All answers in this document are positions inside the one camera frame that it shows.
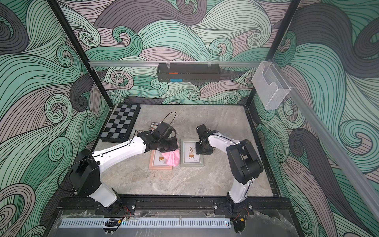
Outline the green picture frame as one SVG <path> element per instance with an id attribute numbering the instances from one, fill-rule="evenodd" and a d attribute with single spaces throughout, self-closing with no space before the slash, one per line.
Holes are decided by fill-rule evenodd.
<path id="1" fill-rule="evenodd" d="M 196 153 L 196 139 L 180 140 L 180 165 L 181 167 L 203 167 L 203 155 Z"/>

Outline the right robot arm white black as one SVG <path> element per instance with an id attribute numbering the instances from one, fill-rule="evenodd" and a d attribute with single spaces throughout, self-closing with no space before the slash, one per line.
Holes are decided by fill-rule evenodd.
<path id="1" fill-rule="evenodd" d="M 263 172 L 263 164 L 250 140 L 233 140 L 204 124 L 196 128 L 199 141 L 195 144 L 198 155 L 211 155 L 220 150 L 228 156 L 229 167 L 234 177 L 228 197 L 233 204 L 240 204 L 247 198 L 251 184 Z"/>

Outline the pink cloth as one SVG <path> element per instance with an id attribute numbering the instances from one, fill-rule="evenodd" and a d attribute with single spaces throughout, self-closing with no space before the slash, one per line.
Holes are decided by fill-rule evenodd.
<path id="1" fill-rule="evenodd" d="M 180 164 L 180 150 L 179 149 L 176 149 L 175 151 L 171 151 L 171 152 L 161 153 L 161 155 L 168 166 L 176 167 Z"/>

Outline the pink picture frame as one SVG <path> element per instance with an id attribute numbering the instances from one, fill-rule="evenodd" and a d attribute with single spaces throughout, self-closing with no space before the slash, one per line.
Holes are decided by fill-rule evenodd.
<path id="1" fill-rule="evenodd" d="M 149 170 L 172 170 L 172 167 L 166 164 L 166 159 L 159 151 L 153 150 L 150 158 Z"/>

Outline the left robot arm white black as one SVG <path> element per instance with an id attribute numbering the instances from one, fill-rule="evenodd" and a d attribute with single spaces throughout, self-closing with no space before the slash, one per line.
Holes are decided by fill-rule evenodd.
<path id="1" fill-rule="evenodd" d="M 166 153 L 177 150 L 176 134 L 171 125 L 161 122 L 155 130 L 139 132 L 113 147 L 94 152 L 81 151 L 68 171 L 75 191 L 79 197 L 90 197 L 105 208 L 120 203 L 116 191 L 101 181 L 101 174 L 126 159 L 149 151 Z"/>

